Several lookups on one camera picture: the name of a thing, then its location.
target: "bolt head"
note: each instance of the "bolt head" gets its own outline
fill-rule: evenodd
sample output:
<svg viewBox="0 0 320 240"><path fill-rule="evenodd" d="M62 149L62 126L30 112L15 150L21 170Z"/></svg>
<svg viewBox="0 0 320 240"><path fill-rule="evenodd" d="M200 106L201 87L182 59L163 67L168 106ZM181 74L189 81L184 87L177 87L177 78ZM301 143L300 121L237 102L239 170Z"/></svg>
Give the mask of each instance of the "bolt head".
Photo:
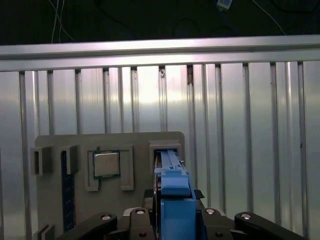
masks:
<svg viewBox="0 0 320 240"><path fill-rule="evenodd" d="M209 208L209 209L205 210L205 212L206 212L207 214L212 215L212 214L215 213L215 210Z"/></svg>
<svg viewBox="0 0 320 240"><path fill-rule="evenodd" d="M249 214L242 214L241 217L245 220L250 220L251 216Z"/></svg>
<svg viewBox="0 0 320 240"><path fill-rule="evenodd" d="M103 221L107 221L107 220L110 220L110 219L111 219L111 216L109 216L109 215L104 215L104 216L101 217L101 219L102 219Z"/></svg>

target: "aluminum rail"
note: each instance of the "aluminum rail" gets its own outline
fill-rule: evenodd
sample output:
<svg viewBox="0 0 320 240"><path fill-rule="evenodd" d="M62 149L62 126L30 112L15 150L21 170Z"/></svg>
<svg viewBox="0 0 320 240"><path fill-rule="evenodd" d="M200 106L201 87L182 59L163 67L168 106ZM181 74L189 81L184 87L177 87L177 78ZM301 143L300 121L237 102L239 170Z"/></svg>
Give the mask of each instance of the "aluminum rail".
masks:
<svg viewBox="0 0 320 240"><path fill-rule="evenodd" d="M320 35L5 45L0 46L0 60L314 48L320 48Z"/></svg>

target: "cable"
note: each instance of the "cable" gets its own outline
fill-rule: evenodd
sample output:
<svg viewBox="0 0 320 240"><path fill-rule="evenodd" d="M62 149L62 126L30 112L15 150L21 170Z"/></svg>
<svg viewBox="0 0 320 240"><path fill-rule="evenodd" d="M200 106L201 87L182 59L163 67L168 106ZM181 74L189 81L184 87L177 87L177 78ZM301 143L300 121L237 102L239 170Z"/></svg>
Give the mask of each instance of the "cable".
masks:
<svg viewBox="0 0 320 240"><path fill-rule="evenodd" d="M231 22L228 20L227 16L222 12L221 8L218 7L217 5L217 1L216 0L213 0L213 3L218 11L218 13L220 14L220 16L222 17L222 20L224 21L224 23L233 31L233 33L236 35L236 36L240 36L241 35L241 31L236 28L235 26L233 26L231 24Z"/></svg>
<svg viewBox="0 0 320 240"><path fill-rule="evenodd" d="M62 28L62 31L72 40L76 43L76 40L73 39L72 36L69 35L69 33L65 30L64 26L62 25L62 22L61 22L61 18L59 17L59 13L57 11L57 9L55 8L55 5L51 2L51 0L48 0L48 2L51 4L51 6L53 7L53 10L55 11L55 14L56 14L56 18L58 19L59 23L60 23L60 26Z"/></svg>
<svg viewBox="0 0 320 240"><path fill-rule="evenodd" d="M59 0L56 2L56 9L59 8ZM54 37L55 37L55 31L56 31L56 23L57 23L57 13L55 14L54 18L54 24L53 24L53 30L52 30L52 35L51 35L51 43L54 43Z"/></svg>
<svg viewBox="0 0 320 240"><path fill-rule="evenodd" d="M256 0L252 0L252 2L261 10L263 11L277 26L278 28L281 30L281 32L283 33L283 35L287 35L287 33L283 30L283 28L280 26L280 24L262 7L260 6Z"/></svg>
<svg viewBox="0 0 320 240"><path fill-rule="evenodd" d="M65 6L65 0L62 1L62 8L61 8L61 13L60 13L60 19L61 19L61 22L62 22L62 13L64 11L64 6ZM59 43L61 43L61 27L62 25L60 24L60 29L59 29Z"/></svg>
<svg viewBox="0 0 320 240"><path fill-rule="evenodd" d="M313 14L313 13L315 13L315 12L318 10L318 8L319 8L319 6L320 6L320 0L319 0L319 1L315 4L314 8L313 8L312 10L310 10L310 11L288 10L288 9L284 9L284 8L279 7L279 6L276 4L275 0L270 0L270 2L271 2L272 5L273 5L276 9L278 9L279 11L284 12L284 13L290 13L290 14L307 14L307 15Z"/></svg>
<svg viewBox="0 0 320 240"><path fill-rule="evenodd" d="M179 23L183 22L183 21L188 21L190 23L192 23L193 25L195 25L196 29L197 29L197 36L199 37L200 36L200 27L199 25L194 21L192 20L191 18L181 18L179 21L177 21L172 29L172 36L175 36L176 35L176 30L177 30L177 27L179 25Z"/></svg>
<svg viewBox="0 0 320 240"><path fill-rule="evenodd" d="M120 24L122 26L124 26L127 30L129 30L129 32L131 33L131 36L133 37L133 39L137 39L136 34L131 30L130 27L128 27L128 25L126 25L124 22L114 18L113 16L111 16L109 13L107 13L104 9L102 9L100 7L100 2L101 0L93 0L93 3L95 5L95 7L102 13L102 15L106 16L107 18L111 19L113 22Z"/></svg>

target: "metal panel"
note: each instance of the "metal panel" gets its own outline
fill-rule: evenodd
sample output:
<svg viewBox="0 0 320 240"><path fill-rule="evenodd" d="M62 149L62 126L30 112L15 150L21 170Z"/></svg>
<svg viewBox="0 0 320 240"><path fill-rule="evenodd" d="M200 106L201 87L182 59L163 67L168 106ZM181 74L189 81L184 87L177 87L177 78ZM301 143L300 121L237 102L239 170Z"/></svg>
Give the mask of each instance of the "metal panel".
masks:
<svg viewBox="0 0 320 240"><path fill-rule="evenodd" d="M320 63L297 61L318 61L319 46L287 36L0 47L0 71L16 71L0 72L5 237L37 227L25 168L38 134L178 130L206 204L316 238Z"/></svg>
<svg viewBox="0 0 320 240"><path fill-rule="evenodd" d="M190 122L188 109L187 66L166 66L167 130L184 134L185 145L190 146ZM185 165L191 171L195 159L191 159L190 148L185 151Z"/></svg>
<svg viewBox="0 0 320 240"><path fill-rule="evenodd" d="M276 78L281 225L302 235L298 64L277 63Z"/></svg>
<svg viewBox="0 0 320 240"><path fill-rule="evenodd" d="M138 131L160 132L159 68L157 66L138 67L137 76Z"/></svg>
<svg viewBox="0 0 320 240"><path fill-rule="evenodd" d="M195 150L197 188L201 190L205 199L202 203L208 207L208 162L207 162L207 133L205 108L205 76L202 65L193 66L194 87L194 123L195 123Z"/></svg>
<svg viewBox="0 0 320 240"><path fill-rule="evenodd" d="M121 133L121 79L120 68L109 68L109 133Z"/></svg>
<svg viewBox="0 0 320 240"><path fill-rule="evenodd" d="M82 134L101 134L105 132L103 71L82 69L78 74L76 115L79 132Z"/></svg>
<svg viewBox="0 0 320 240"><path fill-rule="evenodd" d="M49 98L48 98L48 73L47 71L37 72L37 97L38 97L38 127L39 135L50 134L49 122Z"/></svg>
<svg viewBox="0 0 320 240"><path fill-rule="evenodd" d="M272 80L269 63L249 64L253 210L275 221Z"/></svg>
<svg viewBox="0 0 320 240"><path fill-rule="evenodd" d="M220 156L219 111L221 71L214 64L205 65L206 152L208 162L208 206L225 211L224 159Z"/></svg>
<svg viewBox="0 0 320 240"><path fill-rule="evenodd" d="M76 134L76 76L74 70L53 71L49 88L52 91L52 121L54 134Z"/></svg>
<svg viewBox="0 0 320 240"><path fill-rule="evenodd" d="M19 73L0 72L0 146L5 239L24 239Z"/></svg>
<svg viewBox="0 0 320 240"><path fill-rule="evenodd" d="M233 218L235 214L248 209L248 116L243 65L223 64L221 75L226 214Z"/></svg>
<svg viewBox="0 0 320 240"><path fill-rule="evenodd" d="M310 239L320 235L320 62L304 63L305 132Z"/></svg>
<svg viewBox="0 0 320 240"><path fill-rule="evenodd" d="M1 149L0 149L0 239L5 239L5 227L4 227L4 197L2 188L2 164L1 164Z"/></svg>
<svg viewBox="0 0 320 240"><path fill-rule="evenodd" d="M131 68L122 68L122 121L123 132L132 133L134 131L133 126L133 96L131 86Z"/></svg>
<svg viewBox="0 0 320 240"><path fill-rule="evenodd" d="M38 124L38 73L35 71L25 72L25 114L26 114L26 152L22 153L22 157L25 158L26 173L24 180L24 201L29 204L25 205L26 222L29 221L27 228L32 229L32 233L38 230L38 207L37 207L37 188L36 177L31 173L30 167L30 148L35 147L35 141L39 135Z"/></svg>

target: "metal bar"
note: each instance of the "metal bar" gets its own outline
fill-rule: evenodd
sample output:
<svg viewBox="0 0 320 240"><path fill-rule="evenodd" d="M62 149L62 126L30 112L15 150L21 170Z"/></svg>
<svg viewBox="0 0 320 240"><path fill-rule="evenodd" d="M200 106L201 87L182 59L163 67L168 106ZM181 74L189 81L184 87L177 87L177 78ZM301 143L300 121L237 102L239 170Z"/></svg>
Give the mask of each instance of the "metal bar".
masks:
<svg viewBox="0 0 320 240"><path fill-rule="evenodd" d="M113 41L96 43L65 43L41 45L0 46L0 59L58 58L119 54L149 54L169 52L219 52L292 50L319 48L320 36L263 36L237 38L166 39Z"/></svg>
<svg viewBox="0 0 320 240"><path fill-rule="evenodd" d="M215 88L216 88L216 114L217 114L217 147L218 147L218 170L219 170L219 207L225 213L227 206L226 199L226 159L224 140L224 113L222 98L222 74L221 66L215 67Z"/></svg>
<svg viewBox="0 0 320 240"><path fill-rule="evenodd" d="M36 179L33 177L30 169L30 148L35 147L36 138L39 135L39 101L38 101L38 74L34 71L25 72L25 120L26 120L26 137L27 137L27 154L25 168L27 171L28 178L28 201L26 211L29 208L30 213L28 213L30 221L30 236L38 230L38 206L37 206L37 186Z"/></svg>
<svg viewBox="0 0 320 240"><path fill-rule="evenodd" d="M291 51L253 51L253 52L206 52L206 53L166 53L145 55L87 56L43 59L3 59L0 60L0 72L67 70L154 65L192 65L227 64L239 62L287 62L316 61L319 49L299 49Z"/></svg>
<svg viewBox="0 0 320 240"><path fill-rule="evenodd" d="M109 122L110 122L110 133L121 133L122 132L122 106L121 106L121 69L120 68L109 68Z"/></svg>
<svg viewBox="0 0 320 240"><path fill-rule="evenodd" d="M300 106L298 63L287 62L286 67L286 101L288 112L288 153L290 159L290 202L292 213L292 231L303 235L302 224L302 176L300 140Z"/></svg>
<svg viewBox="0 0 320 240"><path fill-rule="evenodd" d="M133 130L133 96L131 85L131 68L123 67L122 74L122 126L124 133L132 133Z"/></svg>
<svg viewBox="0 0 320 240"><path fill-rule="evenodd" d="M208 207L208 160L207 130L205 108L205 76L202 65L193 66L194 113L195 113L195 154L197 169L197 188L205 196L204 207Z"/></svg>
<svg viewBox="0 0 320 240"><path fill-rule="evenodd" d="M193 67L187 67L187 103L188 103L188 119L189 119L189 147L190 159L194 159L190 162L190 173L192 185L196 188L198 185L197 176L197 160L196 160L196 120L195 120L195 91L193 86L194 73Z"/></svg>
<svg viewBox="0 0 320 240"><path fill-rule="evenodd" d="M32 239L30 190L29 190L29 151L27 136L27 97L26 97L25 73L19 76L19 107L20 107L20 139L21 139L21 162L22 162L22 183L23 183L23 206L24 206L24 231L27 240Z"/></svg>
<svg viewBox="0 0 320 240"><path fill-rule="evenodd" d="M300 159L301 159L301 194L302 194L302 231L306 239L310 239L308 165L307 165L307 135L306 135L306 91L304 64L298 64L299 81L299 129L300 129Z"/></svg>
<svg viewBox="0 0 320 240"><path fill-rule="evenodd" d="M0 239L5 239L5 227L4 227L4 196L2 187L2 163L1 163L1 149L0 149Z"/></svg>
<svg viewBox="0 0 320 240"><path fill-rule="evenodd" d="M49 135L49 96L48 96L48 73L47 71L37 72L37 96L38 96L38 133Z"/></svg>
<svg viewBox="0 0 320 240"><path fill-rule="evenodd" d="M205 100L205 128L206 128L206 155L207 155L207 198L208 207L217 208L220 202L220 166L219 166L219 143L218 143L218 110L217 110L217 79L216 66L208 64L204 66L204 100Z"/></svg>
<svg viewBox="0 0 320 240"><path fill-rule="evenodd" d="M19 72L0 72L0 145L4 239L24 238Z"/></svg>

